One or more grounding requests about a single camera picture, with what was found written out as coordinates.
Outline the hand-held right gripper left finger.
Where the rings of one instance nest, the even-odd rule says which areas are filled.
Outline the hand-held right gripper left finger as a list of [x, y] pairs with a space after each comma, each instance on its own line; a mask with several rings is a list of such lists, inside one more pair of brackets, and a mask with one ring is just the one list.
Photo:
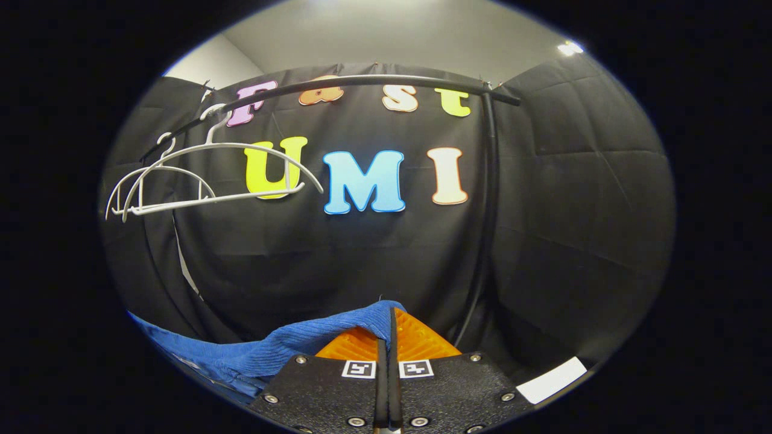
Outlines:
[[386, 341], [355, 327], [297, 353], [248, 408], [293, 433], [377, 433], [389, 425]]

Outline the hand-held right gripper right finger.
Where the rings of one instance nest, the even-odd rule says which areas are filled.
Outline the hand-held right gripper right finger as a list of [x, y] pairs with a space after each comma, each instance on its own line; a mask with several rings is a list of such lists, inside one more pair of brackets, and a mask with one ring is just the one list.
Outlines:
[[480, 352], [414, 360], [398, 354], [428, 349], [422, 323], [394, 308], [389, 349], [389, 428], [400, 433], [474, 433], [521, 417], [532, 408], [488, 355]]

